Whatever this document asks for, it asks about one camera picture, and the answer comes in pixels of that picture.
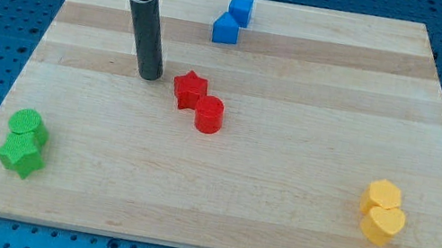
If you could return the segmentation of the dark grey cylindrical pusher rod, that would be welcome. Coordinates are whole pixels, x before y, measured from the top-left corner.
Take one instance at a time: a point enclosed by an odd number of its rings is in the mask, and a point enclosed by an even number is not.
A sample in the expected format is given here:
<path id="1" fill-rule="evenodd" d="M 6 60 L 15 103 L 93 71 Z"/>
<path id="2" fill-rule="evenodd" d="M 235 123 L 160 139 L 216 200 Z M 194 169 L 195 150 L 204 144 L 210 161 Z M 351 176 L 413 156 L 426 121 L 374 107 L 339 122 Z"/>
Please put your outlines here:
<path id="1" fill-rule="evenodd" d="M 159 7 L 159 0 L 130 2 L 137 70 L 140 77 L 150 81 L 158 80 L 164 70 Z"/>

